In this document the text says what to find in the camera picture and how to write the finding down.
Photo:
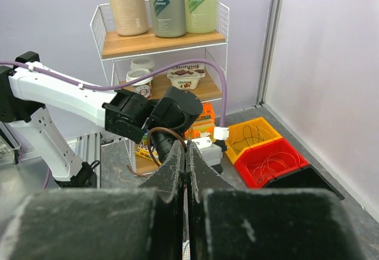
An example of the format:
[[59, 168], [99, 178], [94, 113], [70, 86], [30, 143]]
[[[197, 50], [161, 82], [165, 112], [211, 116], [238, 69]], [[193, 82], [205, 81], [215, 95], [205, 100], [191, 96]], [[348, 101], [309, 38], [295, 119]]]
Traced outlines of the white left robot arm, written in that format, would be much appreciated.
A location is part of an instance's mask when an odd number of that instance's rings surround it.
[[150, 131], [160, 161], [203, 111], [192, 92], [170, 87], [160, 99], [86, 84], [46, 68], [34, 52], [1, 63], [1, 121], [17, 129], [47, 163], [61, 188], [96, 187], [98, 160], [88, 162], [67, 144], [49, 114], [54, 106], [103, 130], [140, 142]]

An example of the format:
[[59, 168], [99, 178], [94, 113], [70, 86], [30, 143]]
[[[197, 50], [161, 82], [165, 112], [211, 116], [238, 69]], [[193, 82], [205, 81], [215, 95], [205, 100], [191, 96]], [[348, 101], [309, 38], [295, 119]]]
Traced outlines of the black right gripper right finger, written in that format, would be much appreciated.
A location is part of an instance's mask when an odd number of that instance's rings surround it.
[[234, 187], [215, 169], [208, 166], [195, 142], [188, 142], [186, 152], [189, 244], [191, 259], [214, 258], [214, 208], [210, 197], [217, 190]]

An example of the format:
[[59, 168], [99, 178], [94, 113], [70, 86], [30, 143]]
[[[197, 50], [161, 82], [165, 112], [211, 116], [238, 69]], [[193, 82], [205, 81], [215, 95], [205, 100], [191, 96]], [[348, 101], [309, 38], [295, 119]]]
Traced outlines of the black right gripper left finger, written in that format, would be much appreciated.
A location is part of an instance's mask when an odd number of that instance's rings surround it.
[[147, 259], [181, 259], [184, 230], [185, 150], [175, 141], [164, 163], [139, 185], [151, 194]]

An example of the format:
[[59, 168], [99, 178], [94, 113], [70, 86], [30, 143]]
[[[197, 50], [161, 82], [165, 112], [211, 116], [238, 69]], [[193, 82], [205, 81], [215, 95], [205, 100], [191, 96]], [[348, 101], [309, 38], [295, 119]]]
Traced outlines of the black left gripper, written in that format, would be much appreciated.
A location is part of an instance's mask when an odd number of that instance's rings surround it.
[[178, 139], [167, 131], [158, 130], [153, 133], [153, 147], [161, 164], [166, 161], [176, 140]]

